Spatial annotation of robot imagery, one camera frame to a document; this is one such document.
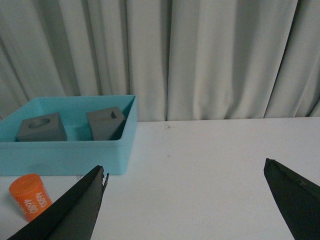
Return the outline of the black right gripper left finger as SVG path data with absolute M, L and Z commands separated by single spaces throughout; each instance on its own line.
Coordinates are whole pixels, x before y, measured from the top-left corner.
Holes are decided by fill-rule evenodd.
M 108 175 L 94 167 L 11 240 L 89 240 L 101 208 Z

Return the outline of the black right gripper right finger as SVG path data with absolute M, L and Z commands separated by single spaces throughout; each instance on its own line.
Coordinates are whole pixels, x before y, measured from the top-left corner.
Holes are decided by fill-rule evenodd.
M 320 238 L 320 187 L 274 159 L 267 158 L 264 177 L 295 240 Z

